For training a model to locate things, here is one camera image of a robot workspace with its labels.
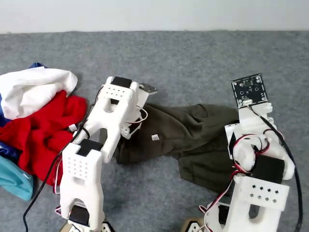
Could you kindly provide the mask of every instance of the red cloth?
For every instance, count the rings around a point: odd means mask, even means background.
[[[63,90],[41,110],[0,128],[0,141],[21,150],[18,166],[44,180],[55,156],[72,139],[68,126],[82,121],[86,111],[86,99],[66,97]],[[47,180],[49,185],[53,185],[55,168]],[[62,164],[58,180],[61,177]]]

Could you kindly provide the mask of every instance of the white wall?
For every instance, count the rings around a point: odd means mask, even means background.
[[[308,0],[0,0],[0,33],[305,30]]]

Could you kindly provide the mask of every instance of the olive green cloth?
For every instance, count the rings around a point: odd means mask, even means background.
[[[224,126],[238,120],[235,109],[197,104],[165,107],[146,104],[148,118],[129,139],[122,139],[115,153],[118,163],[137,163],[163,155],[179,162],[181,178],[214,191],[229,182],[232,161]]]

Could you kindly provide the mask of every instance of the clothing label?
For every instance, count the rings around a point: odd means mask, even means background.
[[[72,124],[72,125],[69,125],[69,129],[70,129],[70,131],[76,131],[77,130],[77,127],[76,127],[76,125],[75,124]]]
[[[151,138],[152,138],[153,141],[160,140],[159,135],[157,135],[157,134],[153,134],[153,135],[151,136]]]

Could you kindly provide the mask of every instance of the carpet floor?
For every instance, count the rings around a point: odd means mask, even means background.
[[[212,103],[235,107],[230,80],[262,73],[272,116],[298,164],[304,199],[302,231],[309,231],[309,32],[66,32],[0,35],[0,74],[33,62],[71,70],[75,94],[93,101],[108,76],[146,82],[159,92],[149,102],[167,106]],[[295,181],[280,232],[298,216]],[[215,193],[181,180],[177,161],[161,157],[138,165],[103,165],[104,211],[117,232],[178,232]],[[22,232],[25,202],[0,188],[0,231]],[[27,216],[30,232],[57,232],[59,197],[46,187]]]

